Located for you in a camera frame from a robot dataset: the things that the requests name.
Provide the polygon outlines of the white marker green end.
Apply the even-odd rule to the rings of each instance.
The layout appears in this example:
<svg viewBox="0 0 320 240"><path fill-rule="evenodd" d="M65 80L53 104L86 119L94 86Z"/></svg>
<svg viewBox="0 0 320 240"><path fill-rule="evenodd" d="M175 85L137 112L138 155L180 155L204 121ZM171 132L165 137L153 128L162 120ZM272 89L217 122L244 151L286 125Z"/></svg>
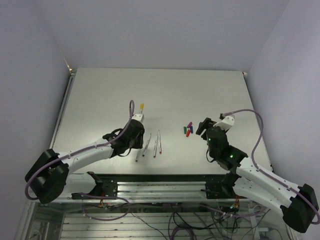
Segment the white marker green end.
<svg viewBox="0 0 320 240"><path fill-rule="evenodd" d="M142 149L139 149L136 153L135 162L137 163L140 159Z"/></svg>

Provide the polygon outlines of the white marker yellow end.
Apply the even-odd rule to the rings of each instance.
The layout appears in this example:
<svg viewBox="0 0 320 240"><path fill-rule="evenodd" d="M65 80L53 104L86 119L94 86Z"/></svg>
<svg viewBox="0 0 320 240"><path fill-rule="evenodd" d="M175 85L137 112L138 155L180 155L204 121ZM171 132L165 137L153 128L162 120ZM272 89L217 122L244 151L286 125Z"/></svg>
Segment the white marker yellow end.
<svg viewBox="0 0 320 240"><path fill-rule="evenodd" d="M143 110L144 110L144 103L141 103L140 108L139 108L139 113L143 114Z"/></svg>

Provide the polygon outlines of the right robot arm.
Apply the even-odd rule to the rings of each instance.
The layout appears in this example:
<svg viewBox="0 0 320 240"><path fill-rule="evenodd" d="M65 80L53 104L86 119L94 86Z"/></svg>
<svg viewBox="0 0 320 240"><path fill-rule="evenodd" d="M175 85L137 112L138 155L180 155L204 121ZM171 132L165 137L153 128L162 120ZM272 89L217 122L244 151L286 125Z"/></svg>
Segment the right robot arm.
<svg viewBox="0 0 320 240"><path fill-rule="evenodd" d="M218 122L206 118L196 130L207 143L207 155L228 171L220 186L221 194L260 203L277 212L291 229L306 233L319 211L315 190L308 184L300 186L283 179L230 145L227 131L234 123L232 116Z"/></svg>

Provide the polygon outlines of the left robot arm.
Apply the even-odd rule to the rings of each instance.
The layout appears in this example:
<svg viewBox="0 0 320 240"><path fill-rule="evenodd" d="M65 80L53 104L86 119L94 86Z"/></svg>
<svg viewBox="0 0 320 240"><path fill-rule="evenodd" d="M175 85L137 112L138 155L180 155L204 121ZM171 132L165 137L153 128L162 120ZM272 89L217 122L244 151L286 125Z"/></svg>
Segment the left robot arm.
<svg viewBox="0 0 320 240"><path fill-rule="evenodd" d="M73 199L96 199L104 196L108 185L92 171L76 172L90 164L143 147L144 116L135 114L124 128L105 134L94 143L68 152L45 150L25 176L25 195L29 200L48 204L60 195Z"/></svg>

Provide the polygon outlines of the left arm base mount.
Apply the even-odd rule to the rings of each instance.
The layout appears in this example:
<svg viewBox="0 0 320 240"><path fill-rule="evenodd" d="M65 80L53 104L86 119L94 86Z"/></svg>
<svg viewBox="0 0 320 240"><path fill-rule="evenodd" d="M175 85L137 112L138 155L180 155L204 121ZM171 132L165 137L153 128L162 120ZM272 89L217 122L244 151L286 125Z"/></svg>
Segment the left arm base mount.
<svg viewBox="0 0 320 240"><path fill-rule="evenodd" d="M118 185L113 179L102 180L92 171L71 176L76 177L71 182L71 198L73 200L113 200L117 196Z"/></svg>

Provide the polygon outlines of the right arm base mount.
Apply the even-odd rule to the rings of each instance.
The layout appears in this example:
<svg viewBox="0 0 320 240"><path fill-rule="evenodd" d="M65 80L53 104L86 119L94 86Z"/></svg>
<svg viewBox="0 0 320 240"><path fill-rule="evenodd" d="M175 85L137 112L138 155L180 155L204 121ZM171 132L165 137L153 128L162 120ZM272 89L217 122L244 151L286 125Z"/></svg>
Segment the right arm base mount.
<svg viewBox="0 0 320 240"><path fill-rule="evenodd" d="M205 182L204 188L200 191L206 194L207 199L235 199L233 187L239 178L231 172L225 175L214 175Z"/></svg>

